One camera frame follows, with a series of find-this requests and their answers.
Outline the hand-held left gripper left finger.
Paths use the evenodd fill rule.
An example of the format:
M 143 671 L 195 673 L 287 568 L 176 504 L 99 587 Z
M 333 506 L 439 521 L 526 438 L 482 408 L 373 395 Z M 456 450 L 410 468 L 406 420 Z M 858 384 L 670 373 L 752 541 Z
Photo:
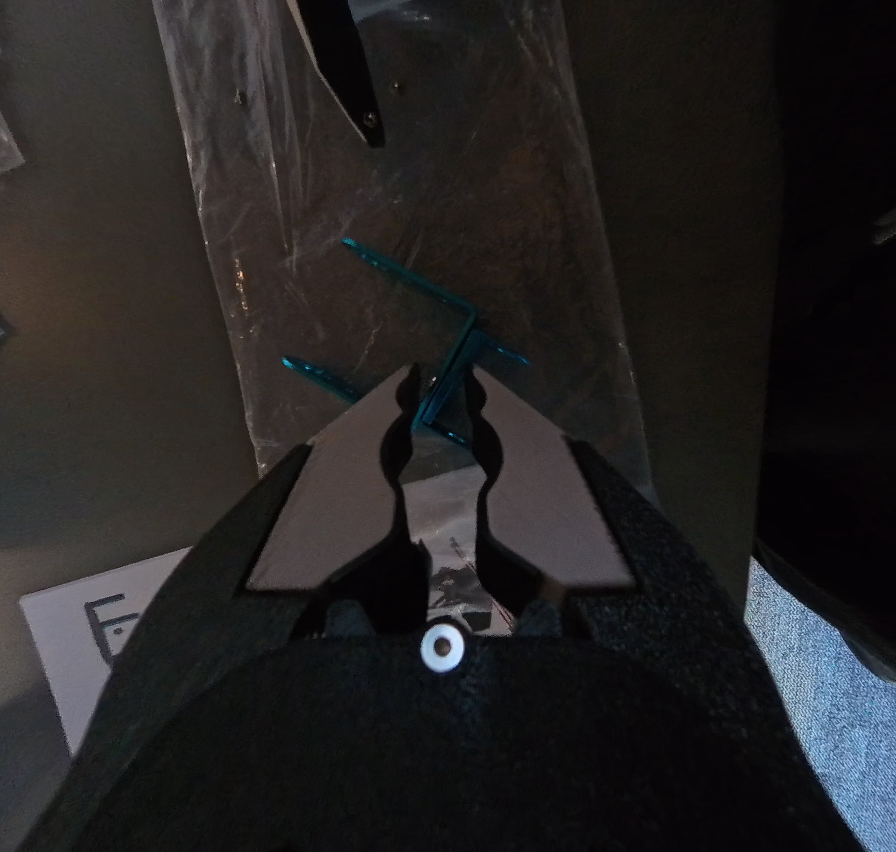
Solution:
M 420 367 L 405 365 L 314 438 L 245 589 L 355 600 L 376 631 L 427 621 L 430 557 L 409 535 L 400 473 L 412 455 Z

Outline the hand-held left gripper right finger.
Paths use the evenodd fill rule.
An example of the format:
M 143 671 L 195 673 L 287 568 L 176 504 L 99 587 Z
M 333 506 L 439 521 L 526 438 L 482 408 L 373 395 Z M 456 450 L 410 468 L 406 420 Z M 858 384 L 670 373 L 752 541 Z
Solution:
M 637 589 L 568 435 L 479 366 L 465 395 L 486 477 L 476 503 L 484 589 L 519 621 L 539 600 L 563 611 L 571 599 Z

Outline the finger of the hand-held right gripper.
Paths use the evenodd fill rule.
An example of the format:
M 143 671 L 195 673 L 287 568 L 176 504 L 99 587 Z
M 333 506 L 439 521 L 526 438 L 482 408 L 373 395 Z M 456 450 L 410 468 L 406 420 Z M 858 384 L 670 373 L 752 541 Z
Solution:
M 362 40 L 348 0 L 285 0 L 312 66 L 353 129 L 373 149 L 385 146 L 385 129 Z M 378 125 L 364 125 L 364 113 Z

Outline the short blue U bracket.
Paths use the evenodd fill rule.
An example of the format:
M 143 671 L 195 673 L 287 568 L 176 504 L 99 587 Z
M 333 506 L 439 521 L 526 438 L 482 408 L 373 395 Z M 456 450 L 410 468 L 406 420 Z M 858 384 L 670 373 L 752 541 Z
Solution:
M 457 350 L 450 355 L 446 370 L 437 378 L 426 398 L 421 401 L 418 425 L 454 443 L 464 450 L 470 449 L 468 438 L 437 420 L 442 408 L 461 387 L 465 374 L 485 352 L 494 352 L 521 365 L 530 365 L 524 355 L 508 348 L 478 328 L 470 329 Z

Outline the long blue U bracket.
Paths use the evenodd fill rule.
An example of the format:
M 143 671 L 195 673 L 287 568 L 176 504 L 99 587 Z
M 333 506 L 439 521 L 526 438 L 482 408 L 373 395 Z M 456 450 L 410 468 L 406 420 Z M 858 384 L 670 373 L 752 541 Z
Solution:
M 376 270 L 397 278 L 407 286 L 413 287 L 425 295 L 433 298 L 442 305 L 459 310 L 465 318 L 462 331 L 450 350 L 449 355 L 442 362 L 434 381 L 421 399 L 418 410 L 412 422 L 414 429 L 424 427 L 427 431 L 435 433 L 443 439 L 462 447 L 470 449 L 470 441 L 462 434 L 448 428 L 437 420 L 442 404 L 437 402 L 437 394 L 445 391 L 447 395 L 453 394 L 448 390 L 449 375 L 461 358 L 461 353 L 469 339 L 470 334 L 476 328 L 479 311 L 468 300 L 461 298 L 452 291 L 440 286 L 430 279 L 420 275 L 409 268 L 398 264 L 386 255 L 375 251 L 369 246 L 350 237 L 342 238 L 342 244 L 346 246 L 356 257 Z M 353 387 L 345 379 L 333 374 L 322 366 L 316 365 L 297 356 L 282 356 L 281 363 L 294 373 L 308 379 L 324 391 L 336 396 L 350 406 L 357 404 L 364 392 Z

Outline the assembly instruction booklet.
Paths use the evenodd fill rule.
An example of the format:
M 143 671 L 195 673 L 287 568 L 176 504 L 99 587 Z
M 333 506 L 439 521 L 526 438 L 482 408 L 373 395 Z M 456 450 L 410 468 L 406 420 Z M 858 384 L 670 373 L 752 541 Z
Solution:
M 469 466 L 403 486 L 410 537 L 432 560 L 429 621 L 449 618 L 472 634 L 506 636 L 514 617 L 475 572 L 476 500 L 485 481 Z M 190 547 L 98 573 L 20 599 L 49 681 L 65 742 L 84 740 L 115 657 Z

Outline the person's dark clothing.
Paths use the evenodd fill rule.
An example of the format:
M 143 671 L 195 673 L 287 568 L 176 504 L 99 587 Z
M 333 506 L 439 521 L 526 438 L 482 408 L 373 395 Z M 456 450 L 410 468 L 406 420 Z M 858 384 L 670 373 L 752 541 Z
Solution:
M 784 180 L 757 558 L 895 671 L 895 2 L 777 0 Z

